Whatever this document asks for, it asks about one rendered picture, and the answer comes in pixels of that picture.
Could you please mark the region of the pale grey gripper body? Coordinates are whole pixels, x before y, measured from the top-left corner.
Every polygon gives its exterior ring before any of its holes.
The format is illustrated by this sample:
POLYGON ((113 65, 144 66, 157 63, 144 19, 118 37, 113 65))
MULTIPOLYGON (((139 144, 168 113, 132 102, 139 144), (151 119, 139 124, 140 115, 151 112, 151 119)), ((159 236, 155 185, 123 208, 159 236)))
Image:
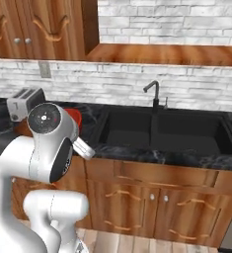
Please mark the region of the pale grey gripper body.
POLYGON ((80 137, 73 142, 73 149, 86 160, 92 159, 95 155, 95 150, 80 137))

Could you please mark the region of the red bowl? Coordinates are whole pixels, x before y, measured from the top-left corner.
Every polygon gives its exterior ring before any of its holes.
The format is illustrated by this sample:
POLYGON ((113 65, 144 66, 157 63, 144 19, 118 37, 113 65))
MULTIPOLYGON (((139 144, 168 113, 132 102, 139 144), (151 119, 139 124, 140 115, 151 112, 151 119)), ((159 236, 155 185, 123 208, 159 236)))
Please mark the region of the red bowl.
POLYGON ((64 120, 65 128, 67 132, 73 136, 75 133, 80 134, 82 130, 82 115, 79 110, 74 108, 65 108, 64 120))

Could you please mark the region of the brown wooden bowl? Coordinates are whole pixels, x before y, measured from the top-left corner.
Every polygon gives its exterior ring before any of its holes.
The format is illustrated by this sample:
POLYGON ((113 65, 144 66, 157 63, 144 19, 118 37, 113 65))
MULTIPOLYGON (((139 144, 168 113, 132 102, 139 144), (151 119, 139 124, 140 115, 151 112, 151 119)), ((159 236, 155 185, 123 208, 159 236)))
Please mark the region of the brown wooden bowl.
POLYGON ((26 119, 23 119, 21 122, 18 123, 17 126, 14 127, 14 132, 24 136, 33 136, 32 132, 28 127, 26 119))

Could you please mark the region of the wooden upper cabinet door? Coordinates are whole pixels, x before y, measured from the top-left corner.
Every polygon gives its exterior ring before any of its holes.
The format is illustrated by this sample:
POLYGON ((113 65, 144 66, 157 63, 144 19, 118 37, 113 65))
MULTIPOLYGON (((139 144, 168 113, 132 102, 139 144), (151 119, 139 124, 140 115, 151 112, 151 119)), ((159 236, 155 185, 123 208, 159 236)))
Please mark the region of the wooden upper cabinet door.
POLYGON ((15 0, 0 0, 0 58, 20 58, 25 54, 21 43, 21 25, 15 0))
POLYGON ((35 59, 85 57, 80 0, 23 0, 35 59))

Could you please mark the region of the silver toaster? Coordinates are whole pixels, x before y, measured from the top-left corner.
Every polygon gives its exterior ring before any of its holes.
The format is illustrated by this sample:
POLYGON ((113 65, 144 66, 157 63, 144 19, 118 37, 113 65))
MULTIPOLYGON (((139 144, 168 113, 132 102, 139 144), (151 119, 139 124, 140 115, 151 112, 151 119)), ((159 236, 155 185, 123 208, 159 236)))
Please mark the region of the silver toaster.
POLYGON ((7 108, 12 122, 21 122, 38 104, 45 101, 40 87, 26 87, 7 99, 7 108))

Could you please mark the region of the black sink basin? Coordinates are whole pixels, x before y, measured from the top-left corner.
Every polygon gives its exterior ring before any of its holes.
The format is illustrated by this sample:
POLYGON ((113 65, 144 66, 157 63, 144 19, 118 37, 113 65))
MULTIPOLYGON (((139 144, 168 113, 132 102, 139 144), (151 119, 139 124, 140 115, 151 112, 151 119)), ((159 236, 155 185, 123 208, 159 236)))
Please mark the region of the black sink basin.
POLYGON ((232 126, 224 116, 151 109, 105 110, 97 141, 111 146, 199 155, 232 155, 232 126))

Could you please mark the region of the wooden false drawer front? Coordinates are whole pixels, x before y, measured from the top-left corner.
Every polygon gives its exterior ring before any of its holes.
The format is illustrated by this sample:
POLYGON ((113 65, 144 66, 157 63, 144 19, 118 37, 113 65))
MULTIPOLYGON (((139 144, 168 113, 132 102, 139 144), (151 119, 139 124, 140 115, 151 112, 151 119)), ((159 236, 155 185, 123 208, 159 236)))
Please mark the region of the wooden false drawer front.
POLYGON ((218 177, 215 170, 129 161, 114 161, 114 173, 121 179, 182 187, 212 188, 218 177))

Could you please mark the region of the black sink tap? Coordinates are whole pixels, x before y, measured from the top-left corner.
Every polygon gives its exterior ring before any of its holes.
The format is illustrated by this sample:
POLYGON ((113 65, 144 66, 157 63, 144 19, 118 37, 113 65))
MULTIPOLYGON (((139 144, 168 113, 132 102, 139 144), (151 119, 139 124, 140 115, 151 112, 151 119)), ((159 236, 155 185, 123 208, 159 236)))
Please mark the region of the black sink tap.
POLYGON ((147 91, 153 86, 155 87, 155 94, 154 94, 154 99, 153 99, 152 112, 153 112, 153 114, 156 114, 156 113, 158 113, 158 111, 160 109, 163 109, 163 110, 168 109, 168 97, 166 97, 165 105, 161 106, 159 104, 159 89, 160 89, 160 86, 159 86, 159 82, 157 80, 153 80, 147 86, 145 86, 143 88, 144 93, 147 93, 147 91))

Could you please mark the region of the grey wall outlet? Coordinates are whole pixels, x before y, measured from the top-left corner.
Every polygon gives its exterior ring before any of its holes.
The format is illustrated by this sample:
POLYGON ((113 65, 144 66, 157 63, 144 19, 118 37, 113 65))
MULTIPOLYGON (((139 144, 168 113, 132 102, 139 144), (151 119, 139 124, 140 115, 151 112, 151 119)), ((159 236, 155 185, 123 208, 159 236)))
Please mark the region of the grey wall outlet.
POLYGON ((50 78, 51 72, 50 72, 50 66, 47 61, 40 61, 39 62, 39 72, 41 78, 50 78))

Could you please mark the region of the open wooden wall cabinet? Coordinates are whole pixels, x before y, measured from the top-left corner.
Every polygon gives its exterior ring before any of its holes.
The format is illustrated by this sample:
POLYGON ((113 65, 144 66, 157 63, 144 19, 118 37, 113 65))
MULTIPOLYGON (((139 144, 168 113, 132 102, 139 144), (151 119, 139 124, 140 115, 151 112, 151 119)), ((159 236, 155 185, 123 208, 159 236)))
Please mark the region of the open wooden wall cabinet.
POLYGON ((98 0, 90 61, 232 66, 232 0, 98 0))

